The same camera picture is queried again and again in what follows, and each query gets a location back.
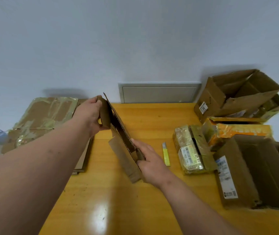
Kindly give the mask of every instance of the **table surface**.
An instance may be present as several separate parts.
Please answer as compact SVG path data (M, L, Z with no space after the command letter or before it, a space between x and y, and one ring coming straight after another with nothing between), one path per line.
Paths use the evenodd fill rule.
M166 142L170 170L235 227L247 234L279 233L279 210L226 210L213 174L183 174L172 134L185 124L201 125L193 103L113 105L133 138L152 145L159 155ZM70 178L41 235L181 234L163 194L142 181L130 183L108 144L111 138L110 130L95 136L86 172Z

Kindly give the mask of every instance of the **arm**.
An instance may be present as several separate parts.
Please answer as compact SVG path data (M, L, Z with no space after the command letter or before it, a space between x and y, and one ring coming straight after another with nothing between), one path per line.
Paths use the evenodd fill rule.
M132 141L145 155L146 161L137 162L145 179L165 195L184 235L241 234L176 177L150 145Z
M99 131L101 101L89 99L73 118L0 155L0 234L38 234L88 139Z

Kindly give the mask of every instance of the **hand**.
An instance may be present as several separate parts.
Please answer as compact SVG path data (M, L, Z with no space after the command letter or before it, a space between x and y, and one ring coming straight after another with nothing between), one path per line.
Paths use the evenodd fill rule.
M85 122L90 129L91 136L94 136L100 130L98 118L101 106L102 102L97 100L97 96L87 99L76 108L72 119Z
M167 184L175 177L152 146L135 139L132 139L132 142L142 151L146 158L146 161L139 160L137 164L148 183L161 189L164 184Z

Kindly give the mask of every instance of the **yellow table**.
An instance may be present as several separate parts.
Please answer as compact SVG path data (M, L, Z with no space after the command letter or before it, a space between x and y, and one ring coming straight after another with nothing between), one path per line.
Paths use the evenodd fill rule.
M279 234L279 210L225 210L213 174L183 175L174 148L174 128L199 124L193 103L114 104L133 138L162 155L166 142L170 170L225 219L247 234ZM131 184L108 140L95 136L86 173L72 176L40 234L181 234L163 194L141 181Z

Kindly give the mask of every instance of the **forearm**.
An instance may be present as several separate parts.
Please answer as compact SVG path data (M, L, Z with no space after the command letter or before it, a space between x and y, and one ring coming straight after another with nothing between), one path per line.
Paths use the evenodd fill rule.
M184 235L239 234L174 174L161 186Z
M88 122L71 119L0 156L0 233L40 231L89 138Z

